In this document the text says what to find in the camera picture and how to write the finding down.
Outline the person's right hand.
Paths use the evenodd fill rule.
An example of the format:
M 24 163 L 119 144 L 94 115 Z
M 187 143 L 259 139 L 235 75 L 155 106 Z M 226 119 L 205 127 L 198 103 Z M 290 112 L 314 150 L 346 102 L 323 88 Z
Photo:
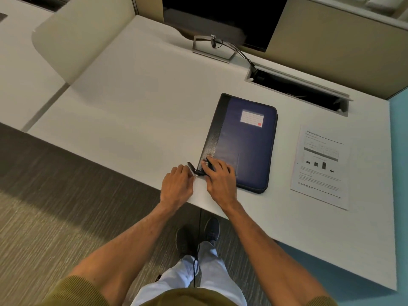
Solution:
M 206 173 L 206 162 L 203 160 L 201 166 Z M 224 211 L 228 211 L 237 205 L 236 176 L 232 174 L 216 174 L 205 176 L 207 191 L 212 199 Z

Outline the person's left hand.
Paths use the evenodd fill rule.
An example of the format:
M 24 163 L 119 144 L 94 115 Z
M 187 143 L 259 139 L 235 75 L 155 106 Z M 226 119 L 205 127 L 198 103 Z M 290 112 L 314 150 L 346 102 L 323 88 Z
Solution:
M 160 194 L 160 205 L 167 209 L 176 211 L 193 195 L 193 183 L 191 180 L 175 180 L 166 174 L 163 179 Z

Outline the blue zip document folder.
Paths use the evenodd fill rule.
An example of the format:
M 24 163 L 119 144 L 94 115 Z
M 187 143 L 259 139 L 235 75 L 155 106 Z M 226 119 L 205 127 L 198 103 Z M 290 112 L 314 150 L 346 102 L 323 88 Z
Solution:
M 275 107 L 222 93 L 193 174 L 206 175 L 201 161 L 210 169 L 207 156 L 225 161 L 235 171 L 237 187 L 256 193 L 268 188 L 271 157 L 278 123 Z

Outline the person's right forearm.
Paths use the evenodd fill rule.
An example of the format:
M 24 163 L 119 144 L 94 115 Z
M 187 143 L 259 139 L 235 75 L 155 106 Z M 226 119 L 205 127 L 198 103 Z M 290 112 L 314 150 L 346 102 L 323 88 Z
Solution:
M 331 299 L 324 287 L 270 238 L 236 199 L 222 199 L 217 204 L 234 227 L 273 306 L 307 306 L 317 298 Z

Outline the person's left forearm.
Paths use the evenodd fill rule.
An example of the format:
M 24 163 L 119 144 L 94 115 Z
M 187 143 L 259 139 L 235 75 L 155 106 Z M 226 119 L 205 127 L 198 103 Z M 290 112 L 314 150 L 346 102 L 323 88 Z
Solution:
M 92 283 L 110 306 L 122 306 L 163 228 L 183 204 L 161 199 L 147 216 L 83 259 L 69 276 Z

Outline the person's right dark shoe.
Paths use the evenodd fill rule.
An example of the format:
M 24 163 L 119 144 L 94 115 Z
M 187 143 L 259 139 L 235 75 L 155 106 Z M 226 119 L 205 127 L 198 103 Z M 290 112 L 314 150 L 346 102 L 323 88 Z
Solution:
M 213 246 L 220 236 L 220 222 L 217 217 L 211 217 L 206 222 L 200 236 L 200 242 L 209 242 Z

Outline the person's dark shoe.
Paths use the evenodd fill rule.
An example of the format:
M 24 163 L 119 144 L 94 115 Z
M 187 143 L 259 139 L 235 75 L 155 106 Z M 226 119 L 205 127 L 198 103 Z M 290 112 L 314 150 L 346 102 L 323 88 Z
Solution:
M 220 236 L 220 222 L 217 217 L 211 217 L 206 222 L 200 236 L 200 242 L 209 242 L 213 246 Z
M 180 258 L 186 255 L 196 259 L 198 254 L 198 242 L 193 236 L 193 232 L 190 227 L 183 226 L 176 232 L 176 250 Z

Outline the person's left dark shoe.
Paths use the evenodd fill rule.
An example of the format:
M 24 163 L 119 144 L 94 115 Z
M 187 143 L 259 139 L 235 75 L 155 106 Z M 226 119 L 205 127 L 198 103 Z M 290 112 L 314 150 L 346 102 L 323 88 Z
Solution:
M 198 242 L 193 236 L 193 232 L 190 227 L 183 226 L 176 232 L 176 250 L 180 258 L 186 255 L 196 259 L 198 254 Z

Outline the printed white paper sheet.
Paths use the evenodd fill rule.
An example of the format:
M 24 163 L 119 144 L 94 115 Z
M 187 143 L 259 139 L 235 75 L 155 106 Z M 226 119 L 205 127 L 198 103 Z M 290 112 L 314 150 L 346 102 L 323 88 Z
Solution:
M 350 150 L 349 138 L 302 125 L 290 189 L 347 211 Z

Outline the light blue trousers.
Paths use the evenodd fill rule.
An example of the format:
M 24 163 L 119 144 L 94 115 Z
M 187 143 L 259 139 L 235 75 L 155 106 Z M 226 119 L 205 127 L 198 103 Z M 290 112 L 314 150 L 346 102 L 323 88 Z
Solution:
M 131 306 L 140 306 L 169 290 L 188 289 L 188 285 L 193 281 L 193 262 L 192 256 L 184 256 L 164 272 L 157 282 L 142 287 Z M 237 306 L 247 306 L 242 290 L 229 276 L 223 260 L 218 257 L 215 246 L 210 242 L 200 243 L 195 267 L 201 270 L 201 282 L 198 288 L 192 288 L 193 293 L 207 293 L 204 290 L 209 293 L 217 292 Z

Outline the silver monitor stand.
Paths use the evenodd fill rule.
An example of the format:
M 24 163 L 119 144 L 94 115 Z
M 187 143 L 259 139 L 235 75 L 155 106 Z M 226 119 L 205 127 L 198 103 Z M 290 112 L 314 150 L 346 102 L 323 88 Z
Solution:
M 225 63 L 230 63 L 237 55 L 237 50 L 231 43 L 214 36 L 194 36 L 192 52 Z

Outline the olive green shirt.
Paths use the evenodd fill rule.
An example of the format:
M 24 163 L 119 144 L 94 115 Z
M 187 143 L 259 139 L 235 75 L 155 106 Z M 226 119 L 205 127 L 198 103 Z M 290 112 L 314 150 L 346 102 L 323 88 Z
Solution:
M 80 276 L 62 279 L 35 306 L 111 306 L 99 290 Z M 140 306 L 238 306 L 220 293 L 208 289 L 171 289 Z

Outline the black computer monitor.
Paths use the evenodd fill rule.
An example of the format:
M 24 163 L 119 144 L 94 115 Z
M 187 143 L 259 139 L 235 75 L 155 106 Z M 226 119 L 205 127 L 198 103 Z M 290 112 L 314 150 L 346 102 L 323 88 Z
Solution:
M 288 0 L 162 0 L 164 23 L 265 52 Z

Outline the beige desk partition panel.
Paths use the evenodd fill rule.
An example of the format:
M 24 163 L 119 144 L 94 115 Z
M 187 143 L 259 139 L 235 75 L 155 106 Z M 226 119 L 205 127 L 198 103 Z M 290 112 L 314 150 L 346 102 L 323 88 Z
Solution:
M 408 23 L 333 0 L 288 0 L 263 58 L 388 99 L 408 87 Z

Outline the beige rounded desk divider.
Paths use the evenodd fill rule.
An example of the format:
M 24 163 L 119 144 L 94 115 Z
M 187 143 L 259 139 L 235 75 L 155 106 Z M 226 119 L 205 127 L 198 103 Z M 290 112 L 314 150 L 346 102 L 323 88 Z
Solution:
M 35 28 L 33 46 L 72 85 L 136 16 L 133 1 L 70 0 Z

